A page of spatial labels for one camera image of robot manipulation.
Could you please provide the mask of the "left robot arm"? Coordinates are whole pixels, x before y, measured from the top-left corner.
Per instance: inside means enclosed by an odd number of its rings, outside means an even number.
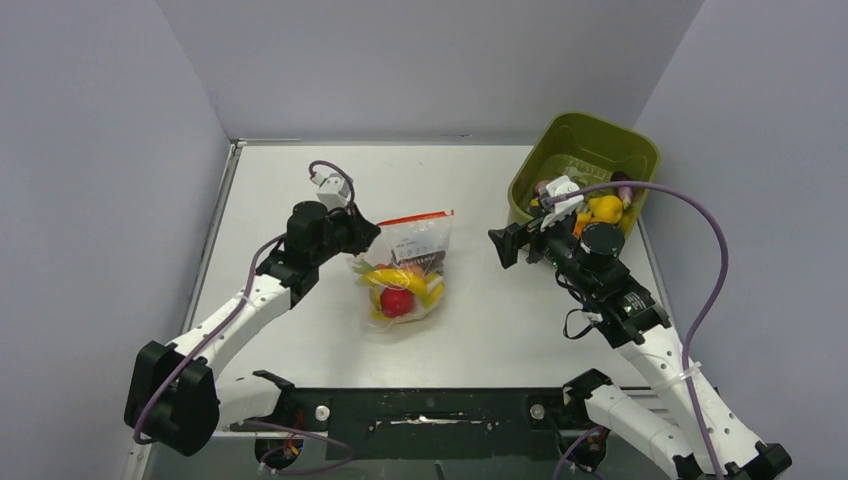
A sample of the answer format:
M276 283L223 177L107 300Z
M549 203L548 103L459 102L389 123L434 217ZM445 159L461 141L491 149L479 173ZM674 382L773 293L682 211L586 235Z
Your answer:
M133 441L160 443L184 456L201 450L230 422L216 385L221 371L312 290L322 265L339 254L367 252L380 233L356 204L296 204L285 231L253 254L236 294L191 330L139 350L124 409Z

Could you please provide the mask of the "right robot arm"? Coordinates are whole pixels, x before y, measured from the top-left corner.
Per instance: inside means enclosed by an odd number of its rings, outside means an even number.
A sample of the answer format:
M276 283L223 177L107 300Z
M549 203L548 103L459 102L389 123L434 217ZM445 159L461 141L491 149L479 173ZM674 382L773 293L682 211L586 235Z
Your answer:
M562 411L572 425L594 423L620 436L671 479L777 479L792 464L786 449L766 443L731 411L684 355L667 312L630 274L619 256L625 244L615 226L593 223L581 236L560 222L540 220L492 229L502 267L526 250L548 260L557 283L571 291L590 324L647 382L671 418L665 420L590 369L563 387Z

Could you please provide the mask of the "yellow banana bunch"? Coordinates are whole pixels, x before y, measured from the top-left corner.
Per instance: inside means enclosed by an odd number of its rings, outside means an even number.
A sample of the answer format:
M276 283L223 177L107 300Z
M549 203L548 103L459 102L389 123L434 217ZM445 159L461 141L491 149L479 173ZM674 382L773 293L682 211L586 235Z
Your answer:
M359 281L368 288L372 319L385 325L424 319L440 305L445 293L444 282L428 293L426 283L422 279L416 278L400 268L373 271L361 275ZM381 312L380 294L386 288L406 289L412 292L416 297L413 311L393 319L385 317Z

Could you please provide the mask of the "clear zip top bag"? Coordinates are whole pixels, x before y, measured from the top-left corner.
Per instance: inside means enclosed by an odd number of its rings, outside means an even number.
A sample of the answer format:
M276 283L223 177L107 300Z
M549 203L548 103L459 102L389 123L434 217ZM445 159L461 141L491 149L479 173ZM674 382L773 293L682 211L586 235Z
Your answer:
M454 212L384 220L369 249L348 259L367 294L370 329L384 332L426 319L442 302Z

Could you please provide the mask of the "dark purple grapes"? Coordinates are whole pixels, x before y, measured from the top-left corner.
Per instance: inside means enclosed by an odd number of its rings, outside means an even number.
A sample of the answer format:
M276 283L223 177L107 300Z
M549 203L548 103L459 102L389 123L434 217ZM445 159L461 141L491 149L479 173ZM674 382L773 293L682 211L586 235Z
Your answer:
M402 267L405 264L418 264L428 270L442 269L447 252L444 249L422 250L422 249L394 249L391 251L391 262L393 265Z

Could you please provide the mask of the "red apple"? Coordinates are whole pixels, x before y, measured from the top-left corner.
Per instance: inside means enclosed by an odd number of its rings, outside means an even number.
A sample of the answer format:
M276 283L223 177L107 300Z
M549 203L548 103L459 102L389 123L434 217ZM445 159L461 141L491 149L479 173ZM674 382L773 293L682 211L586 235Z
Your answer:
M380 294L381 312L390 319L407 315L413 311L415 299L409 290L386 288Z

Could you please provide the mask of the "orange carrot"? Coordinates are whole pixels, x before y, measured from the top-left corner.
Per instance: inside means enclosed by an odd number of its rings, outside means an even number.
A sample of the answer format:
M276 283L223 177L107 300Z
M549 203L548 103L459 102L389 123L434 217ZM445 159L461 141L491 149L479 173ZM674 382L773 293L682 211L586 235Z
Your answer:
M373 271L384 270L384 269L393 269L393 264L385 264L385 263L369 263L365 259L356 258L351 263L351 270L356 275L365 275Z

